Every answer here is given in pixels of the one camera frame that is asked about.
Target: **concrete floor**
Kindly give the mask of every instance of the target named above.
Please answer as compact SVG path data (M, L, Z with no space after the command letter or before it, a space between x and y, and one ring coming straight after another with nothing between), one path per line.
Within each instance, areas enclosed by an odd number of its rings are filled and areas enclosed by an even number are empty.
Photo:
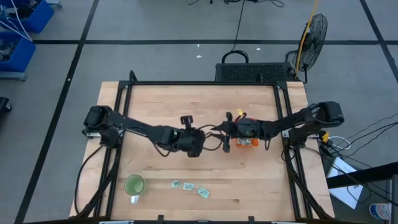
M94 0L65 0L41 34L34 34L37 50L24 82L0 81L0 96L11 99L13 111L0 125L0 217L14 223L55 107L71 67ZM241 3L226 5L207 0L187 6L182 0L99 0L87 40L232 40L236 34ZM283 0L284 8L271 2L245 4L239 39L299 40L313 0ZM395 0L366 0L384 40L398 40ZM342 105L344 125L332 135L350 136L368 124L398 112L397 81L380 42L359 0L320 0L317 13L328 19L327 40L373 40L367 45L324 46L309 71L306 84L310 103L334 100ZM46 40L75 40L72 44L48 44ZM86 44L80 55L70 89L59 117L49 153L40 175L25 222L67 218L76 174L86 139L81 135L87 109L96 103L101 82L127 79L133 69L139 80L214 80L215 65L231 44ZM238 44L250 62L281 62L296 45ZM388 45L398 58L398 46ZM241 62L229 57L228 62ZM397 118L386 121L388 124ZM364 147L353 158L370 166L395 162L397 127ZM356 143L350 154L370 138ZM363 165L348 162L356 167ZM377 183L385 188L386 184ZM362 197L367 196L364 190ZM375 196L356 210L333 199L342 220L380 223L368 214Z

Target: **blue bin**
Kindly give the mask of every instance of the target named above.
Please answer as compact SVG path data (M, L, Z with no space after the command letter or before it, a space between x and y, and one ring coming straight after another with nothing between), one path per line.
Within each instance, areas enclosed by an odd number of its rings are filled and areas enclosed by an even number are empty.
M16 7L19 7L23 4L28 4L29 0L14 0L14 4ZM0 0L0 4L6 7L14 7L12 6L11 0ZM41 0L39 5L35 8L35 11L30 15L29 18L21 19L21 23L24 26L27 32L41 32L45 25L49 22L52 15L54 14L54 10L49 6L46 0ZM19 24L17 19L7 17L0 17L0 21L9 25L13 29L15 26L18 30L24 34L24 30L22 29L21 25ZM8 27L0 24L1 27L8 29Z
M0 71L24 72L36 46L15 32L0 32L0 39L4 43L18 41L10 59L4 62L0 61Z

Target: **green mug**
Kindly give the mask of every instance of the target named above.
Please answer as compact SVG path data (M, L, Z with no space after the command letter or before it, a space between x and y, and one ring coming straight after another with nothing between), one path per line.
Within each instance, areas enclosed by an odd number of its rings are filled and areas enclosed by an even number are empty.
M128 195L135 196L144 190L145 181L140 175L133 174L124 182L124 190Z

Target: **wooden tabletop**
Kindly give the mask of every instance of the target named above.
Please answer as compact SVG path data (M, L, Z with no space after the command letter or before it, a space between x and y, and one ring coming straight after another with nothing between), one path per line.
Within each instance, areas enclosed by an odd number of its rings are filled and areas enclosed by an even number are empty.
M98 105L114 106L117 82L104 82ZM293 112L307 106L302 83L288 83ZM280 91L284 107L283 93ZM123 109L124 97L120 112ZM240 108L250 118L276 120L274 92L271 86L155 86L138 85L132 89L130 118L151 125L183 127L180 116L192 115L193 126L220 124L225 113L237 116ZM88 141L85 158L98 148L99 139ZM209 138L206 147L215 147L219 140ZM317 149L314 140L307 146ZM280 158L281 137L272 139L268 151L260 141L255 148L231 144L231 152L203 151L198 158L184 152L170 153L163 158L151 142L126 133L113 202L112 219L156 220L236 220L293 221L294 212L285 162ZM329 215L334 216L330 195L318 154L302 149L302 161L309 191ZM92 197L100 179L104 150L95 155L81 174L78 204L80 210ZM147 188L137 204L124 191L124 181L132 174L145 178ZM172 189L171 181L191 182L210 191L207 199L196 191ZM302 195L301 214L304 217ZM104 194L104 214L108 191Z

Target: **floor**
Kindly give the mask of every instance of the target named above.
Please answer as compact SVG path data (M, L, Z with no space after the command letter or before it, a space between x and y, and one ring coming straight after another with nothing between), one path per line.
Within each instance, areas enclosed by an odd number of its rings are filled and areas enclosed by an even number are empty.
M101 82L125 80L131 69L139 80L214 80L216 63L232 48L241 3L189 2L64 0L43 32L32 34L37 49L27 80L0 81L0 95L13 105L0 125L2 223L16 220L37 158L47 150L37 186L30 188L30 205L22 203L29 205L24 221L68 217L86 144L82 122L96 103ZM247 41L239 41L236 49L246 51L250 62L281 62L297 48L314 0L283 2L283 8L270 1L245 3L239 40ZM350 136L398 112L396 9L395 0L320 0L317 13L328 19L326 45L305 86L310 103L341 104L346 121L331 129L331 135ZM231 56L227 61L242 59ZM370 166L395 162L396 131L397 126L386 131L353 158ZM370 139L357 141L344 153ZM377 184L386 188L385 182ZM367 195L364 190L361 198ZM368 212L369 204L383 202L381 198L372 196L356 210L332 200L342 220L382 223Z

